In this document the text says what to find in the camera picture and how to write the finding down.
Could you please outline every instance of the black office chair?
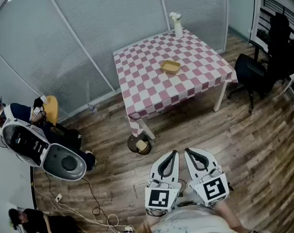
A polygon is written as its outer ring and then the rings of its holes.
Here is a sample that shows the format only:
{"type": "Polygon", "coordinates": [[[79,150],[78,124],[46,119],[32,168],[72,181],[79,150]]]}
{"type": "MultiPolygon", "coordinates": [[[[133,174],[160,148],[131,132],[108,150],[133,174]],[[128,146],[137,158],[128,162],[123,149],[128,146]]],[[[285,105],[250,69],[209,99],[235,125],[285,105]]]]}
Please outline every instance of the black office chair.
{"type": "Polygon", "coordinates": [[[242,87],[232,91],[232,94],[247,90],[250,100],[249,112],[254,109],[253,93],[258,92],[261,98],[264,98],[273,88],[277,80],[285,79],[294,73],[294,51],[288,44],[290,27],[286,16],[278,14],[272,17],[271,29],[269,32],[270,41],[268,43],[268,52],[262,46],[254,41],[249,41],[255,46],[254,59],[241,54],[235,64],[235,71],[238,82],[242,87]],[[268,57],[268,68],[258,62],[259,50],[263,51],[268,57]]]}

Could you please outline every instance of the yellow chair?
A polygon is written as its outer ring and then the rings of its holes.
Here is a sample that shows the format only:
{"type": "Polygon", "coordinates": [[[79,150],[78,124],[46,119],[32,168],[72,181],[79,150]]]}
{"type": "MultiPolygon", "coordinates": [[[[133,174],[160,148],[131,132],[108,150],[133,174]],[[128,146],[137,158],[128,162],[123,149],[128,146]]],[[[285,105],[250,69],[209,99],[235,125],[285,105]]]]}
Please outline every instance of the yellow chair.
{"type": "Polygon", "coordinates": [[[59,116],[59,104],[55,96],[46,96],[48,104],[44,104],[47,121],[56,126],[59,116]]]}

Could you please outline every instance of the window blind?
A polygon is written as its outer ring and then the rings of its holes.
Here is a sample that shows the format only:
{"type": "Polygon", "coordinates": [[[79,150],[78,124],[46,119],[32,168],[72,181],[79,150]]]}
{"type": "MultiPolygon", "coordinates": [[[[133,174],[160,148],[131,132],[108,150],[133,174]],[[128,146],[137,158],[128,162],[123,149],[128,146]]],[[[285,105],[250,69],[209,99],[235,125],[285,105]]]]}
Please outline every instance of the window blind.
{"type": "Polygon", "coordinates": [[[214,50],[223,50],[226,37],[226,0],[164,0],[168,14],[181,14],[181,25],[214,50]]]}
{"type": "Polygon", "coordinates": [[[161,0],[55,0],[114,88],[113,51],[167,30],[161,0]]]}
{"type": "Polygon", "coordinates": [[[0,57],[0,97],[4,103],[21,103],[33,106],[34,100],[38,97],[29,86],[6,65],[0,57]]]}
{"type": "Polygon", "coordinates": [[[111,92],[50,0],[6,2],[0,11],[0,54],[35,90],[55,95],[65,112],[111,92]]]}

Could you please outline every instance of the power strip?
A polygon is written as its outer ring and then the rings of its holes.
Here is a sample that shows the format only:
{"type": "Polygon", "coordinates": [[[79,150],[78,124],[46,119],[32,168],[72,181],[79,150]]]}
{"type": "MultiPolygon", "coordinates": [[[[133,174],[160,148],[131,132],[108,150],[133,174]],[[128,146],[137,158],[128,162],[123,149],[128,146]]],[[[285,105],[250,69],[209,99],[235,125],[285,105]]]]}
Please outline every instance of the power strip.
{"type": "Polygon", "coordinates": [[[125,228],[125,232],[133,233],[133,232],[134,232],[134,229],[133,229],[133,227],[131,227],[131,226],[127,226],[127,227],[125,228]]]}
{"type": "Polygon", "coordinates": [[[55,198],[55,201],[56,201],[57,203],[59,203],[60,200],[62,199],[62,197],[63,197],[62,194],[59,193],[58,196],[55,198]]]}

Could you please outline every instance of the white flower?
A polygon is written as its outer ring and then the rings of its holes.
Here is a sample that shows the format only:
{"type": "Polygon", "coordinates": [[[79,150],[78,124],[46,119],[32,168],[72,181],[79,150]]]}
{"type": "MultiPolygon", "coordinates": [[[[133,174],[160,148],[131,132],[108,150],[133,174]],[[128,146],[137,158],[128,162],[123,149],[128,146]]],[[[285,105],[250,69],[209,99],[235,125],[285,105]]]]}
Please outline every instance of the white flower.
{"type": "Polygon", "coordinates": [[[181,18],[181,15],[180,15],[180,14],[177,14],[177,13],[175,13],[175,12],[171,12],[171,13],[169,14],[169,16],[172,18],[172,20],[173,20],[174,22],[176,22],[177,20],[180,20],[180,18],[181,18]]]}

